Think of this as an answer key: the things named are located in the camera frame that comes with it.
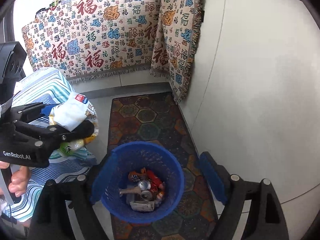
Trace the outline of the person's left hand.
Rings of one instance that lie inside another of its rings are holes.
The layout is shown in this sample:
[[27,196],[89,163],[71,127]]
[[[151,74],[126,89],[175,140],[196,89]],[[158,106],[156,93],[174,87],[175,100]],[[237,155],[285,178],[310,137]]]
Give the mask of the person's left hand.
[[11,176],[11,183],[9,184],[9,191],[14,193],[16,197],[25,194],[27,185],[31,178],[31,171],[29,167],[21,166],[19,170]]

